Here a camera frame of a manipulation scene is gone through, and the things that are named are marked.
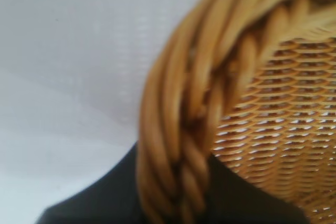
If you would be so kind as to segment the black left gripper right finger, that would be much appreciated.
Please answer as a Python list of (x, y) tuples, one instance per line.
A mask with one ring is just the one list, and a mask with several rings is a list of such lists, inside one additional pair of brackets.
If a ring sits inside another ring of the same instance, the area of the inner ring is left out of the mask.
[(204, 223), (310, 223), (298, 207), (248, 183), (215, 156), (208, 165)]

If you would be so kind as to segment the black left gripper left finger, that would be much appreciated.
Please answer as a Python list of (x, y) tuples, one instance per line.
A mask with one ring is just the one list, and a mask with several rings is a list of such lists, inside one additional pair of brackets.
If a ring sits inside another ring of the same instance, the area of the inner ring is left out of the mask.
[(135, 143), (115, 167), (75, 195), (46, 208), (37, 223), (151, 223), (135, 183)]

